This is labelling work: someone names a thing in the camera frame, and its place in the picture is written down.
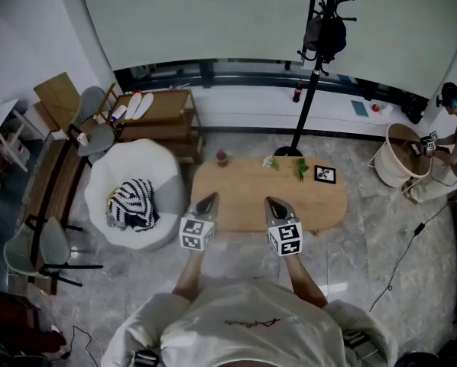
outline red bottle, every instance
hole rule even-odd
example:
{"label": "red bottle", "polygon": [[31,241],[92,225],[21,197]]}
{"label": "red bottle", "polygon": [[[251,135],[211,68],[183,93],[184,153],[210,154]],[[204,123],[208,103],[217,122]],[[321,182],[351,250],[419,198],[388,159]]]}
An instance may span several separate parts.
{"label": "red bottle", "polygon": [[302,95],[303,83],[302,80],[298,80],[297,87],[295,88],[295,93],[293,94],[293,102],[298,103],[300,101],[300,95]]}

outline cup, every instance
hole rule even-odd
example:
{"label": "cup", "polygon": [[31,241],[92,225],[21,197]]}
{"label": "cup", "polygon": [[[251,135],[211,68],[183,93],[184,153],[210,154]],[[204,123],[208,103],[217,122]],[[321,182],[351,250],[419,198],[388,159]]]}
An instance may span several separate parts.
{"label": "cup", "polygon": [[77,141],[84,147],[89,143],[86,133],[81,133],[79,136],[77,136]]}

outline marble floor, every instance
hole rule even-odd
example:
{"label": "marble floor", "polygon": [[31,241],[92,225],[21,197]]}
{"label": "marble floor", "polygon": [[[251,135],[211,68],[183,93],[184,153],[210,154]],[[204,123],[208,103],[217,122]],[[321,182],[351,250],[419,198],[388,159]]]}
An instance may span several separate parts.
{"label": "marble floor", "polygon": [[[204,150],[210,159],[218,148],[229,155],[267,155],[288,145],[286,135],[208,135]],[[305,155],[330,158],[342,172],[348,194],[344,222],[305,241],[301,258],[329,300],[341,299],[369,310],[386,287],[397,258],[407,247],[414,229],[433,216],[445,198],[414,206],[395,189],[379,181],[367,166],[380,147],[374,141],[304,136],[299,149]],[[190,184],[195,166],[185,168]],[[116,328],[151,295],[171,291],[186,262],[188,251],[174,239],[156,252],[136,252],[107,243],[88,219],[84,189],[86,168],[79,183],[70,222],[84,227],[87,237],[70,232],[71,245],[82,251],[75,262],[101,263],[100,271],[70,273],[83,288],[59,284],[50,297],[29,286],[26,295],[42,310],[41,324],[56,324],[72,336],[72,326],[94,335],[89,349],[99,359]],[[290,286],[284,262],[267,246],[263,235],[219,233],[203,262],[207,278],[264,278]],[[457,285],[457,258],[452,217],[442,211],[414,240],[395,274],[393,290],[373,309],[397,338],[400,352],[435,352],[453,331]],[[87,336],[78,333],[74,351],[63,365],[92,365],[84,350]]]}

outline large window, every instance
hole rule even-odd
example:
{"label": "large window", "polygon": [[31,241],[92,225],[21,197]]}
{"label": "large window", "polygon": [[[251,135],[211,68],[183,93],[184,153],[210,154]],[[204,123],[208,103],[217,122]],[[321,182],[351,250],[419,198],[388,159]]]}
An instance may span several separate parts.
{"label": "large window", "polygon": [[[120,87],[166,89],[170,86],[279,86],[295,87],[298,80],[306,86],[312,71],[297,61],[216,59],[188,60],[143,65],[115,71]],[[423,111],[428,99],[401,89],[329,73],[320,74],[320,91],[362,96],[367,100],[394,103],[404,108]]]}

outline cable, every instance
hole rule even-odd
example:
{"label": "cable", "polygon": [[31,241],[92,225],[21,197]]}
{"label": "cable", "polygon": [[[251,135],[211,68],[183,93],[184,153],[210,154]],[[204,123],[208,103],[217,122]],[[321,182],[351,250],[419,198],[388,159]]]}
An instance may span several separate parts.
{"label": "cable", "polygon": [[73,338],[70,340],[70,351],[69,352],[65,352],[60,358],[58,359],[52,359],[51,362],[57,362],[59,360],[65,360],[65,359],[68,359],[71,355],[71,353],[73,352],[73,343],[74,343],[74,339],[76,338],[76,329],[78,329],[78,331],[86,334],[88,337],[89,337],[89,341],[88,343],[86,344],[86,346],[84,347],[84,349],[86,350],[86,352],[88,352],[88,355],[91,356],[91,359],[92,361],[94,362],[94,365],[96,367],[98,367],[98,363],[96,363],[96,360],[94,359],[94,357],[91,355],[91,352],[88,350],[88,346],[89,344],[92,342],[92,337],[89,333],[85,332],[84,330],[82,330],[80,327],[77,327],[76,325],[73,325]]}
{"label": "cable", "polygon": [[386,286],[386,288],[383,290],[383,292],[376,298],[376,300],[374,301],[374,303],[371,305],[371,309],[369,309],[369,312],[371,312],[371,310],[373,310],[373,307],[375,306],[375,304],[381,299],[381,297],[383,295],[385,295],[385,293],[387,291],[392,291],[393,290],[393,287],[391,287],[391,282],[394,280],[394,276],[395,276],[395,272],[397,271],[397,268],[398,268],[398,265],[400,264],[400,261],[402,261],[402,259],[405,257],[405,254],[409,251],[409,248],[411,247],[412,245],[412,242],[413,240],[415,239],[416,236],[418,236],[422,230],[426,227],[426,224],[428,222],[430,222],[432,219],[434,219],[436,216],[438,216],[451,202],[448,201],[445,206],[443,208],[441,208],[439,210],[439,212],[437,212],[433,217],[429,218],[425,223],[420,223],[417,228],[413,231],[413,237],[412,239],[410,240],[409,244],[407,245],[407,248],[405,249],[405,252],[401,255],[401,257],[398,259],[397,263],[395,264],[394,266],[394,270],[391,272],[391,278],[390,278],[390,281],[388,282],[388,285]]}

